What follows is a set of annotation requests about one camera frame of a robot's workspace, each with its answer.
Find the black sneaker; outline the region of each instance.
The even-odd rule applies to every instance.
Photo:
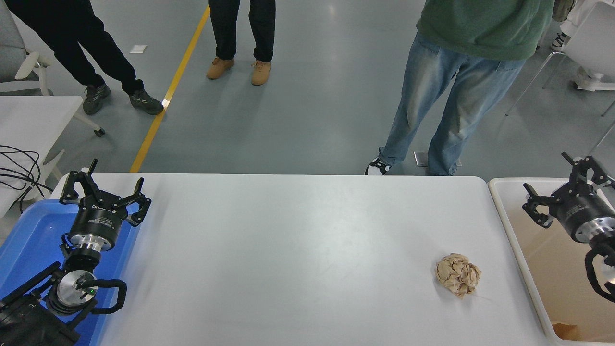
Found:
[[[156,115],[164,109],[160,101],[149,96],[145,90],[137,90],[130,96],[130,103],[132,106],[143,110],[149,115]]]
[[[385,175],[389,172],[391,166],[380,160],[380,157],[376,157],[365,169],[365,175]]]
[[[83,111],[87,115],[92,115],[103,106],[103,100],[111,94],[111,90],[107,84],[103,84],[99,87],[87,86],[85,87],[87,94],[85,95],[85,101],[83,101]]]
[[[568,35],[564,33],[558,33],[557,38],[551,44],[551,49],[555,52],[561,52],[566,45],[566,40],[568,39]]]

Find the white desk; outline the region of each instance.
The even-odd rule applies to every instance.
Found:
[[[0,145],[38,152],[38,163],[42,166],[49,150],[81,102],[80,96],[0,96]],[[31,165],[31,161],[26,160],[20,163]],[[22,171],[3,156],[0,156],[0,167]],[[44,183],[48,174],[42,175],[41,183]],[[0,177],[0,181],[16,186],[23,184],[7,177]],[[4,216],[22,192],[0,184],[0,217]]]
[[[93,178],[125,196],[141,176],[153,202],[101,346],[549,345],[478,178]],[[451,252],[483,272],[463,300],[435,280]]]

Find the blue jeans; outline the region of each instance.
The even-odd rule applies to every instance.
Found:
[[[468,138],[506,94],[524,63],[460,54],[417,34],[403,77],[402,99],[386,145],[380,147],[380,160],[393,166],[406,158],[425,114],[456,77],[427,155],[430,175],[453,175]]]

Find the jeans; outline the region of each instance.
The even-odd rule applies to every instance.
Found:
[[[6,4],[54,51],[77,82],[84,86],[105,83],[85,57],[83,47],[109,77],[122,82],[127,94],[143,89],[143,81],[137,79],[135,69],[94,15],[89,0],[7,0]]]
[[[389,138],[379,149],[387,165],[402,162],[434,102],[455,78],[427,155],[430,175],[454,175],[479,121],[508,91],[525,60],[490,60],[442,48],[417,34],[403,77]]]
[[[239,0],[209,0],[208,3],[216,39],[216,56],[230,60],[236,53]],[[276,0],[250,0],[248,17],[256,42],[254,57],[262,62],[270,62],[276,30]]]

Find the green sweatshirt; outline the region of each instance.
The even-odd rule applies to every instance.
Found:
[[[554,0],[427,0],[416,27],[446,49],[494,60],[523,60],[550,22]]]

